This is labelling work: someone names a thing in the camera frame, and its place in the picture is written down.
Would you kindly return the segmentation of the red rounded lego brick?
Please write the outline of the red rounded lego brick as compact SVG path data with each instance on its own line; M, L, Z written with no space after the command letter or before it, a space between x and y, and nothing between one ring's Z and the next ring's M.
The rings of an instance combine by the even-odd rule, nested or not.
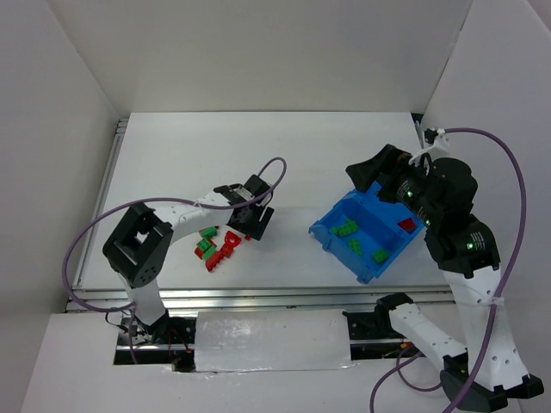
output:
M414 221L413 218L403 219L400 222L398 222L397 225L401 230L403 230L403 231L405 231L409 234L412 234L418 228L418 226L417 226L417 224L416 224L416 222Z

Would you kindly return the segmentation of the green rounded lego brick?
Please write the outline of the green rounded lego brick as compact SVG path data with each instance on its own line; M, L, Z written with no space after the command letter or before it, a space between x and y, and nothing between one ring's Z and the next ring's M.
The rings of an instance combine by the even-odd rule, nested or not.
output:
M339 226L333 226L330 228L331 234L336 237L347 237L351 233L356 231L356 227L353 224L345 224Z

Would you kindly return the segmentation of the small green lego cube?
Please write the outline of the small green lego cube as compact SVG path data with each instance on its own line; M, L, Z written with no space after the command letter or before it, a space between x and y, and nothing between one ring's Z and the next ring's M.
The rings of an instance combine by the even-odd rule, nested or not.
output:
M348 247L358 256L363 256L361 242L357 238L350 238L348 240Z

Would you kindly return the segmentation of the green 2x4 lego brick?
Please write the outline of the green 2x4 lego brick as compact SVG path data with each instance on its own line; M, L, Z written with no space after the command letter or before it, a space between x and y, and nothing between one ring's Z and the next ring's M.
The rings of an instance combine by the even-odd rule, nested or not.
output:
M389 254L385 249L378 249L372 254L372 259L376 264L382 264L389 258Z

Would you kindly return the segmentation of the green 2x3 lego brick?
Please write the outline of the green 2x3 lego brick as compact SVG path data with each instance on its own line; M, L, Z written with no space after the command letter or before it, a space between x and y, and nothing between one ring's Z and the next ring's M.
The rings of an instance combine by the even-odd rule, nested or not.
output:
M338 235L340 237L347 237L356 232L358 232L358 225L352 219L346 218L344 223L338 227Z

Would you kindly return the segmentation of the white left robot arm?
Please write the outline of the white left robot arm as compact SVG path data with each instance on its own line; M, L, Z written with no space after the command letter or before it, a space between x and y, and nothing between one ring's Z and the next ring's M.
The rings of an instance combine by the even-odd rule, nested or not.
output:
M191 203L130 206L102 247L135 304L138 325L153 340L164 338L170 316L160 297L157 277L169 247L211 226L226 225L259 240L274 212L273 192L258 175L244 184L223 185Z

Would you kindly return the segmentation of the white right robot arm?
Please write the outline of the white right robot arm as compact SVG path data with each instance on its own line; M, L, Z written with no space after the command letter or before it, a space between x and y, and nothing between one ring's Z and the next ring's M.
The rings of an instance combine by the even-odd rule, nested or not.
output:
M403 293L379 304L390 327L438 370L447 410L494 412L511 399L543 394L542 380L529 373L511 334L495 237L471 212L478 183L470 167L452 157L432 160L385 145L345 171L362 193L380 182L378 199L403 205L426 229L425 244L449 283L466 341L449 337Z

